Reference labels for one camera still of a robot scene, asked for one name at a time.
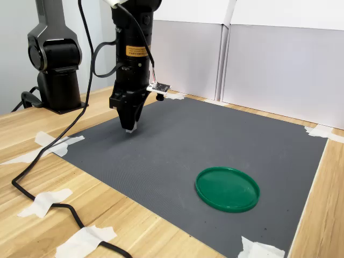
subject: white partition wall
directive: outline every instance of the white partition wall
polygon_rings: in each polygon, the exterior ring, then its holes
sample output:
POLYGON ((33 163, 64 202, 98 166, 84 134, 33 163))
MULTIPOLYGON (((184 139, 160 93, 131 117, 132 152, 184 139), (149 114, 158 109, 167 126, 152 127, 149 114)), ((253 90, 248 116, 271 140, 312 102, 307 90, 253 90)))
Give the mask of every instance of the white partition wall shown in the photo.
POLYGON ((222 100, 344 128, 344 2, 238 0, 222 100))
POLYGON ((235 0, 162 0, 152 37, 157 80, 176 91, 219 100, 234 6, 235 0))

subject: yellow label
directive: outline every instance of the yellow label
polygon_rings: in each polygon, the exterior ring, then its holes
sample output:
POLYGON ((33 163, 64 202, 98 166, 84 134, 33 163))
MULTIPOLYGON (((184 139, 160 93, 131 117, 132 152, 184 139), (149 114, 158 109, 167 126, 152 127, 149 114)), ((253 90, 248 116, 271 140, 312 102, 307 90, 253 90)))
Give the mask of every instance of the yellow label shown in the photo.
POLYGON ((134 46, 127 46, 126 47, 126 55, 127 56, 134 56, 136 58, 141 58, 143 56, 148 56, 148 53, 145 47, 134 47, 134 46))

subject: green plastic lid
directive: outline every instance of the green plastic lid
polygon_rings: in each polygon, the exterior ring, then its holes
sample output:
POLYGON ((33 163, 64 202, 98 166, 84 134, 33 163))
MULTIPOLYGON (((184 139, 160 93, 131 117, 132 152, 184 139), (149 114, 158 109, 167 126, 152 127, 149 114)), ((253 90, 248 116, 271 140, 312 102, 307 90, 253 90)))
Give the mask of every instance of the green plastic lid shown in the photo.
POLYGON ((257 183, 234 168, 214 167, 203 170, 196 178, 196 191, 209 206, 226 212, 244 212, 258 202, 257 183))

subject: end effector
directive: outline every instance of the end effector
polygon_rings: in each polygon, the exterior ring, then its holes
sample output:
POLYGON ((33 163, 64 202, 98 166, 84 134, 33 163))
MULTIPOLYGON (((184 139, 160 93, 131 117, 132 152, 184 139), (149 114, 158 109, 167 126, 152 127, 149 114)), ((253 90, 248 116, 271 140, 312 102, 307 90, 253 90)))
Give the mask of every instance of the end effector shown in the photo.
MULTIPOLYGON (((110 108, 117 109, 122 127, 131 131, 139 120, 150 93, 147 91, 149 56, 135 21, 123 10, 116 8, 118 0, 106 0, 109 1, 113 2, 112 19, 117 27, 116 36, 119 39, 116 45, 116 64, 122 63, 116 71, 110 108)), ((152 42, 153 12, 160 4, 161 0, 129 0, 121 4, 136 19, 149 48, 152 42)))

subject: gray mat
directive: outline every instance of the gray mat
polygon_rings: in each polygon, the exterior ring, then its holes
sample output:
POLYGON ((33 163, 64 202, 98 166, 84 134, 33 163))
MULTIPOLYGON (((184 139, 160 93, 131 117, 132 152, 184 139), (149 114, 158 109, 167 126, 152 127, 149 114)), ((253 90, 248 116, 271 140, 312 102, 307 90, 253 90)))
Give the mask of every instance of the gray mat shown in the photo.
POLYGON ((85 140, 65 160, 227 257, 241 236, 288 253, 326 143, 300 125, 193 99, 146 106, 132 134, 116 118, 77 135, 85 140), (257 206, 226 213, 202 202, 195 178, 214 166, 256 180, 257 206))

